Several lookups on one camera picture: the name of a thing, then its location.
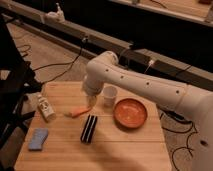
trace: floor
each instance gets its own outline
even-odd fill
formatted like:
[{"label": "floor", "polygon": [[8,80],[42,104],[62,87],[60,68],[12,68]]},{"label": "floor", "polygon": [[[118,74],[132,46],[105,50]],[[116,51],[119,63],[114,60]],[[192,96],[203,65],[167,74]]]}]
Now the floor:
[{"label": "floor", "polygon": [[[8,24],[8,27],[16,46],[18,47],[19,51],[22,51],[22,54],[24,54],[23,51],[26,51],[28,46],[30,46],[30,49],[27,50],[28,56],[25,57],[25,60],[31,61],[31,67],[33,69],[51,63],[70,62],[77,56],[76,53],[54,44],[53,42],[47,41],[46,39],[40,37],[39,34],[28,32],[27,30],[13,24]],[[80,56],[73,65],[72,69],[56,80],[81,81],[85,75],[85,66],[88,61],[89,60],[87,58]],[[53,66],[38,70],[36,71],[36,79],[41,82],[51,80],[58,74],[64,72],[67,68],[68,66]],[[36,95],[37,94],[33,94],[29,96],[29,101],[25,104],[23,113],[36,108]],[[162,115],[162,113],[163,112],[159,109],[162,127],[170,129],[164,129],[164,135],[171,158],[171,163],[173,163],[173,170],[177,170],[175,169],[175,167],[177,167],[178,170],[188,171],[190,170],[192,157],[190,156],[187,148],[184,147],[186,147],[188,136],[190,136],[190,148],[194,147],[196,139],[196,135],[193,134],[194,128],[190,129],[187,133],[181,133],[188,130],[191,125],[180,124],[167,115]],[[179,131],[180,133],[174,133],[171,130]],[[17,129],[9,139],[8,143],[0,151],[0,159],[4,166],[8,167],[14,165],[23,140],[24,134]],[[174,162],[172,162],[172,155],[174,151]]]}]

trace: cable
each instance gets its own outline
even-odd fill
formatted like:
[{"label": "cable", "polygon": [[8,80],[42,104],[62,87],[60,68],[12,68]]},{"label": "cable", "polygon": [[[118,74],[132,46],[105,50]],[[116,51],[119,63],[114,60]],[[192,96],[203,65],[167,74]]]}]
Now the cable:
[{"label": "cable", "polygon": [[174,75],[174,77],[176,78],[179,74],[181,74],[181,73],[183,73],[183,72],[186,72],[186,71],[189,70],[191,67],[192,67],[192,65],[189,65],[189,66],[186,67],[185,69],[178,71],[178,72]]},{"label": "cable", "polygon": [[190,132],[192,130],[192,128],[193,128],[193,123],[191,123],[190,128],[185,131],[175,131],[175,130],[171,130],[169,128],[162,127],[162,129],[172,132],[172,133],[176,133],[176,134],[186,134],[186,133]]},{"label": "cable", "polygon": [[188,151],[189,151],[189,154],[191,155],[191,157],[193,157],[193,154],[192,154],[192,152],[191,152],[191,150],[190,150],[190,148],[189,148],[189,139],[190,139],[190,137],[191,137],[192,135],[198,133],[198,131],[197,131],[196,127],[195,127],[195,124],[193,124],[193,127],[194,127],[194,130],[195,130],[195,131],[192,132],[192,133],[190,133],[190,134],[187,136],[187,139],[186,139],[186,147],[188,148]]},{"label": "cable", "polygon": [[150,59],[150,60],[149,60],[149,64],[148,64],[146,70],[144,71],[144,74],[146,74],[146,72],[149,70],[149,68],[150,68],[151,66],[153,66],[154,64],[155,64],[155,60],[154,60],[154,59]]},{"label": "cable", "polygon": [[171,112],[171,111],[164,111],[164,113],[170,117],[171,119],[175,120],[176,122],[180,123],[180,124],[185,124],[185,125],[188,125],[188,124],[191,124],[192,121],[187,121],[184,119],[184,117],[174,113],[174,112]]},{"label": "cable", "polygon": [[47,67],[51,67],[51,66],[57,66],[57,65],[70,65],[73,61],[71,61],[71,62],[64,62],[64,63],[53,63],[53,64],[48,64],[48,65],[44,65],[44,66],[35,68],[33,71],[38,71],[38,70],[43,69],[43,68],[47,68]]},{"label": "cable", "polygon": [[26,47],[25,50],[19,50],[19,52],[23,53],[23,52],[27,52],[31,49],[31,45],[25,44],[25,45],[21,45],[21,46],[17,46],[18,49]]},{"label": "cable", "polygon": [[118,56],[118,60],[120,61],[120,59],[121,59],[121,57],[123,56],[123,54],[126,52],[126,51],[128,51],[129,50],[129,48],[125,48],[125,49],[123,49],[121,52],[120,52],[120,54],[119,54],[119,56]]},{"label": "cable", "polygon": [[81,46],[80,51],[79,51],[78,55],[75,57],[75,59],[69,63],[70,66],[69,66],[68,69],[66,69],[66,70],[65,70],[64,72],[62,72],[61,74],[59,74],[59,75],[53,77],[52,79],[50,79],[50,80],[48,80],[48,81],[44,81],[42,84],[45,84],[45,83],[50,82],[50,81],[54,81],[55,79],[61,77],[62,75],[64,75],[65,73],[67,73],[69,70],[71,70],[71,69],[72,69],[72,66],[74,65],[74,63],[75,63],[75,62],[77,61],[77,59],[81,56],[82,49],[83,49],[83,46]]},{"label": "cable", "polygon": [[151,2],[154,2],[154,3],[156,3],[156,4],[159,4],[160,6],[162,6],[163,8],[165,8],[165,9],[167,9],[167,7],[164,5],[164,4],[162,4],[162,3],[160,3],[160,2],[158,2],[158,1],[156,1],[156,0],[150,0]]},{"label": "cable", "polygon": [[166,127],[163,127],[162,126],[162,129],[166,130],[166,131],[169,131],[169,132],[172,132],[172,133],[176,133],[176,134],[186,134],[188,132],[191,131],[191,129],[194,127],[194,123],[192,121],[187,121],[187,120],[178,120],[175,116],[175,114],[171,115],[170,113],[167,113],[167,112],[163,112],[160,116],[160,119],[162,119],[162,117],[164,116],[164,114],[166,114],[166,116],[168,116],[169,118],[173,119],[174,121],[180,123],[180,124],[184,124],[184,125],[189,125],[191,124],[191,126],[189,127],[189,129],[185,130],[185,131],[176,131],[176,130],[171,130],[169,128],[166,128]]},{"label": "cable", "polygon": [[27,33],[24,33],[24,34],[21,35],[21,36],[17,36],[17,37],[12,36],[12,38],[13,38],[13,39],[22,39],[22,38],[25,37],[26,35],[27,35]]},{"label": "cable", "polygon": [[179,150],[181,150],[181,149],[187,149],[188,150],[188,148],[187,147],[179,147],[179,148],[176,148],[173,152],[172,152],[172,164],[174,165],[174,167],[175,167],[175,169],[177,170],[177,171],[180,171],[180,169],[178,169],[178,167],[177,167],[177,165],[176,165],[176,163],[175,163],[175,158],[174,158],[174,155],[175,155],[175,153],[177,152],[177,151],[179,151]]}]

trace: black cable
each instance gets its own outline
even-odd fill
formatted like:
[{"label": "black cable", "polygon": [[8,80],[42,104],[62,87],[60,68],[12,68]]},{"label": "black cable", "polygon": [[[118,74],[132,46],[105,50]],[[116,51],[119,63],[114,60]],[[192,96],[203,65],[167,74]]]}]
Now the black cable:
[{"label": "black cable", "polygon": [[185,69],[178,71],[178,72],[174,75],[174,77],[176,78],[179,74],[181,74],[181,73],[183,73],[183,72],[186,72],[186,71],[189,70],[191,67],[192,67],[192,65],[189,65],[189,66],[186,67]]},{"label": "black cable", "polygon": [[17,46],[18,49],[23,48],[23,47],[26,47],[26,49],[25,50],[23,50],[23,49],[19,50],[20,53],[28,52],[31,49],[31,46],[27,45],[27,44],[26,45]]},{"label": "black cable", "polygon": [[179,148],[176,148],[176,149],[172,152],[172,164],[174,165],[174,167],[175,167],[175,169],[176,169],[177,171],[180,171],[180,169],[178,169],[178,167],[177,167],[177,165],[176,165],[176,163],[175,163],[174,155],[175,155],[175,153],[176,153],[177,151],[179,151],[179,150],[181,150],[181,149],[187,149],[187,150],[190,149],[190,150],[194,151],[194,149],[191,149],[191,148],[179,147]]},{"label": "black cable", "polygon": [[166,127],[162,127],[162,129],[169,131],[169,132],[172,132],[172,133],[176,133],[176,134],[186,134],[186,133],[190,132],[192,130],[192,128],[193,128],[193,123],[191,123],[190,128],[185,130],[185,131],[175,131],[175,130],[171,130],[171,129],[166,128]]},{"label": "black cable", "polygon": [[164,111],[164,113],[170,117],[171,119],[173,119],[174,121],[180,123],[180,124],[185,124],[185,125],[188,125],[188,124],[191,124],[192,121],[187,121],[184,119],[184,117],[174,113],[174,112],[171,112],[171,111]]},{"label": "black cable", "polygon": [[81,46],[80,51],[79,51],[78,55],[75,57],[75,59],[74,59],[73,61],[69,62],[70,66],[69,66],[68,69],[66,69],[66,70],[65,70],[64,72],[62,72],[61,74],[55,76],[54,78],[52,78],[52,79],[50,79],[50,80],[48,80],[48,81],[44,81],[42,84],[45,84],[45,83],[50,82],[50,81],[54,81],[55,79],[61,77],[62,75],[64,75],[65,73],[67,73],[69,70],[71,70],[71,69],[72,69],[72,66],[74,65],[74,63],[75,63],[75,62],[77,61],[77,59],[81,56],[82,49],[83,49],[83,46]]},{"label": "black cable", "polygon": [[26,35],[27,35],[27,33],[24,33],[23,35],[18,36],[18,37],[12,36],[12,38],[13,38],[13,39],[22,39],[22,38],[25,37]]},{"label": "black cable", "polygon": [[193,127],[194,127],[194,130],[195,130],[195,131],[192,132],[192,133],[190,133],[190,134],[187,136],[187,139],[186,139],[186,147],[188,148],[188,151],[189,151],[189,154],[191,155],[191,157],[193,157],[193,154],[192,154],[192,152],[191,152],[191,150],[190,150],[190,148],[189,148],[189,139],[190,139],[190,137],[191,137],[192,135],[198,133],[198,131],[197,131],[196,127],[195,127],[195,124],[193,124]]},{"label": "black cable", "polygon": [[156,1],[156,0],[150,0],[151,2],[154,2],[154,3],[156,3],[156,4],[159,4],[160,6],[162,6],[163,8],[165,8],[165,9],[167,9],[167,7],[164,5],[164,4],[162,4],[162,3],[160,3],[160,2],[158,2],[158,1]]},{"label": "black cable", "polygon": [[38,71],[38,70],[43,69],[43,68],[47,68],[47,67],[51,67],[51,66],[57,66],[57,65],[70,65],[73,61],[71,61],[71,62],[64,62],[64,63],[48,64],[48,65],[44,65],[44,66],[40,66],[38,68],[35,68],[35,69],[33,69],[33,71]]}]

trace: small white container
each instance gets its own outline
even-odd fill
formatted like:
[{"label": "small white container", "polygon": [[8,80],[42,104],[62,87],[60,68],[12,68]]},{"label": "small white container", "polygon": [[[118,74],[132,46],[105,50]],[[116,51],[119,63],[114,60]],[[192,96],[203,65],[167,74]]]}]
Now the small white container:
[{"label": "small white container", "polygon": [[51,120],[55,119],[56,117],[55,112],[51,107],[51,105],[49,104],[47,98],[43,97],[41,94],[39,94],[37,97],[38,97],[38,108],[44,120],[50,122]]}]

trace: white object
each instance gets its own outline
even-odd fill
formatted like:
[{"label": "white object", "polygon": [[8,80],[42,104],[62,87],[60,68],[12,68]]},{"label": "white object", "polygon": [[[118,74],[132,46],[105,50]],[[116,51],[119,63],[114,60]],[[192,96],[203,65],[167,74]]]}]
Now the white object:
[{"label": "white object", "polygon": [[54,19],[54,20],[59,20],[59,15],[58,15],[58,13],[56,13],[56,12],[48,12],[47,14],[46,14],[46,17],[47,18],[51,18],[51,19]]},{"label": "white object", "polygon": [[64,12],[61,10],[59,3],[56,3],[56,5],[57,5],[58,20],[59,22],[64,22],[65,21]]},{"label": "white object", "polygon": [[185,83],[126,71],[117,66],[118,57],[106,51],[87,64],[84,91],[95,96],[105,82],[154,101],[198,124],[199,138],[192,171],[213,170],[213,92]]},{"label": "white object", "polygon": [[117,89],[114,86],[107,86],[103,89],[104,106],[113,107],[117,97]]},{"label": "white object", "polygon": [[49,104],[47,98],[43,97],[41,94],[38,95],[38,108],[45,121],[49,122],[55,118],[55,112],[53,108]]}]

